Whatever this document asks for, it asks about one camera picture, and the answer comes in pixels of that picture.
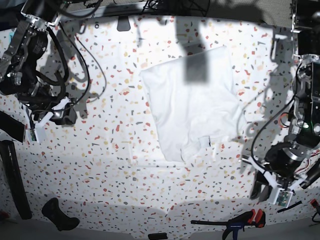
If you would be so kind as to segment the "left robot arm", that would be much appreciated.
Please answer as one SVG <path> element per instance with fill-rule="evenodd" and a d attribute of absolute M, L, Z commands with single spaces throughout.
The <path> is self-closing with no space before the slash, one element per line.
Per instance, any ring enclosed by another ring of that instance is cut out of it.
<path fill-rule="evenodd" d="M 263 158 L 243 156 L 255 168 L 250 199 L 288 208 L 294 189 L 307 189 L 320 177 L 320 162 L 297 173 L 305 160 L 320 147 L 320 2 L 294 0 L 291 31 L 296 35 L 293 54 L 298 58 L 293 96 L 289 107 L 288 134 L 272 145 Z"/>

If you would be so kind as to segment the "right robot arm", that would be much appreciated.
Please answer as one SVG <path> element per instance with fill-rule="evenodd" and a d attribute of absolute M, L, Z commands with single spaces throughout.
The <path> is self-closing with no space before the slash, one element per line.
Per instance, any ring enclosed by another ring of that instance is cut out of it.
<path fill-rule="evenodd" d="M 62 0 L 28 0 L 21 9 L 24 16 L 0 59 L 0 93 L 15 95 L 22 104 L 25 122 L 0 113 L 0 128 L 11 138 L 41 143 L 46 139 L 45 125 L 73 125 L 77 115 L 67 92 L 69 68 L 63 49 L 51 29 L 60 21 Z M 37 70 L 37 61 L 47 50 L 51 38 L 61 59 L 63 72 L 55 80 Z"/>

